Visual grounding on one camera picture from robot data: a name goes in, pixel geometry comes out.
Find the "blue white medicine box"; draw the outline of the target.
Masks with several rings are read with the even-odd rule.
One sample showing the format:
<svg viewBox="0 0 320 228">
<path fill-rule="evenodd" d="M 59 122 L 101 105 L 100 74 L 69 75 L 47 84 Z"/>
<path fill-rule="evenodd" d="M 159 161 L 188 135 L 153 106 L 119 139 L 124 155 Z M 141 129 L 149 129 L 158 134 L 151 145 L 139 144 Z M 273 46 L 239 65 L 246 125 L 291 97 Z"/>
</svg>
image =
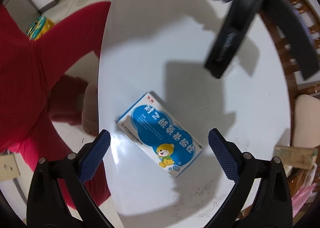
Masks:
<svg viewBox="0 0 320 228">
<path fill-rule="evenodd" d="M 116 124 L 155 163 L 178 177 L 203 151 L 198 142 L 152 95 L 145 93 Z"/>
</svg>

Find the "pink plastic bag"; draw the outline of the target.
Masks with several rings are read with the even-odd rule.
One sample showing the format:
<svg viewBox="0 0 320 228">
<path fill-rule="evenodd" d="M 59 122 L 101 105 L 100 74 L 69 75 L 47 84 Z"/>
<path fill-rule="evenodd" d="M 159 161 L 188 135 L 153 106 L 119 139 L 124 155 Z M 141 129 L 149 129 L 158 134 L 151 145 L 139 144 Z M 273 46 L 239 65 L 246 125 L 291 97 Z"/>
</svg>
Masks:
<svg viewBox="0 0 320 228">
<path fill-rule="evenodd" d="M 313 190 L 316 187 L 316 183 L 309 186 L 302 186 L 298 192 L 292 197 L 292 212 L 293 217 L 297 215 L 300 209 L 305 205 L 312 203 L 315 199 L 316 192 Z"/>
</svg>

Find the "cardboard boxes stack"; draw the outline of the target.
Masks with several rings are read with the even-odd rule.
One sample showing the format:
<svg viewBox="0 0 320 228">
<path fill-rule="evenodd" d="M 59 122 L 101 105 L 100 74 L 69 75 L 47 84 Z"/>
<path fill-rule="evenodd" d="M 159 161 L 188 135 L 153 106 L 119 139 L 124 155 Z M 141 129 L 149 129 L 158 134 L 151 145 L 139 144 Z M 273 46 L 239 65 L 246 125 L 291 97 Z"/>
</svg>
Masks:
<svg viewBox="0 0 320 228">
<path fill-rule="evenodd" d="M 20 176 L 15 156 L 13 154 L 0 155 L 0 182 L 12 180 Z"/>
</svg>

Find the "green beige carton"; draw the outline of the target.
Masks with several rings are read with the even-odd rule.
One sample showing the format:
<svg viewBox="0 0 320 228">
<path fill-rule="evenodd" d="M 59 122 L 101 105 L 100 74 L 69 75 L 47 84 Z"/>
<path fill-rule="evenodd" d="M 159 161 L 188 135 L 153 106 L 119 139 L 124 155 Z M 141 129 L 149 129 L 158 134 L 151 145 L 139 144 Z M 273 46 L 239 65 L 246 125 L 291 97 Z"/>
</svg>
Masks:
<svg viewBox="0 0 320 228">
<path fill-rule="evenodd" d="M 283 165 L 310 170 L 317 160 L 318 148 L 276 146 L 273 156 L 280 158 Z"/>
</svg>

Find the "beige seat cushion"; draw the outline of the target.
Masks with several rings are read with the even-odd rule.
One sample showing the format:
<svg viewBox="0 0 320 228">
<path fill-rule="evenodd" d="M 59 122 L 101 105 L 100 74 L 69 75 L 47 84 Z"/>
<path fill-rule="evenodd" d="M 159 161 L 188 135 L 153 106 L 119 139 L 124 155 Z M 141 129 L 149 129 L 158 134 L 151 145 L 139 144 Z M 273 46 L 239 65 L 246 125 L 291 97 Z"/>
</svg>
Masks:
<svg viewBox="0 0 320 228">
<path fill-rule="evenodd" d="M 319 146 L 319 99 L 300 95 L 295 105 L 295 127 L 292 145 L 315 148 Z"/>
</svg>

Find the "teal yellow toy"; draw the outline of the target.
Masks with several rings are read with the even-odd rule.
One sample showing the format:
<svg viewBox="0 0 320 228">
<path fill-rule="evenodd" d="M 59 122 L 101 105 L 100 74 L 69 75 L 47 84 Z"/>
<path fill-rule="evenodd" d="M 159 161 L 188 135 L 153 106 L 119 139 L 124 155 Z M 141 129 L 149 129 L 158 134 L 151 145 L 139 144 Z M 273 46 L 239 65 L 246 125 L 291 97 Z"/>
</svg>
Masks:
<svg viewBox="0 0 320 228">
<path fill-rule="evenodd" d="M 43 36 L 48 30 L 54 27 L 54 23 L 45 16 L 38 17 L 27 28 L 25 34 L 30 40 L 37 40 Z"/>
</svg>

